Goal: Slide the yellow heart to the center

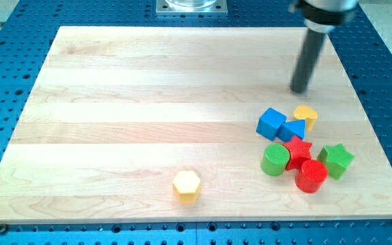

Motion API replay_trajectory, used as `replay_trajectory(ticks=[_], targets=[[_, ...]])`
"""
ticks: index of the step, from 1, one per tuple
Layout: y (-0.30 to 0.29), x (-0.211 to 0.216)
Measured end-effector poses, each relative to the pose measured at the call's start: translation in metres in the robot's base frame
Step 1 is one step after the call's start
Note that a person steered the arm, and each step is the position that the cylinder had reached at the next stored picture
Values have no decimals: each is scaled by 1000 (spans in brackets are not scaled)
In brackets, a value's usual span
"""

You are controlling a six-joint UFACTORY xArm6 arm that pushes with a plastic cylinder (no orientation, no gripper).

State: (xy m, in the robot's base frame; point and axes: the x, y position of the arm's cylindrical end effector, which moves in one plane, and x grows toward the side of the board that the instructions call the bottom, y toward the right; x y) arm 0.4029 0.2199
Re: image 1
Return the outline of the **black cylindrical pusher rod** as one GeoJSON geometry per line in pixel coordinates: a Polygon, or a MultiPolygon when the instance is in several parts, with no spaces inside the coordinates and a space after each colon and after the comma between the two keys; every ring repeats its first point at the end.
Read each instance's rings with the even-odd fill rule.
{"type": "Polygon", "coordinates": [[[325,33],[307,30],[290,82],[290,89],[294,93],[303,94],[307,91],[326,36],[325,33]]]}

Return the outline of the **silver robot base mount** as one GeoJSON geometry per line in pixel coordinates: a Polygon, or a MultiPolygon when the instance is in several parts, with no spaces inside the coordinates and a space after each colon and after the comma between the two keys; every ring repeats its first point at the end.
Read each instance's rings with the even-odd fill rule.
{"type": "Polygon", "coordinates": [[[156,0],[157,15],[198,15],[228,13],[227,0],[156,0]]]}

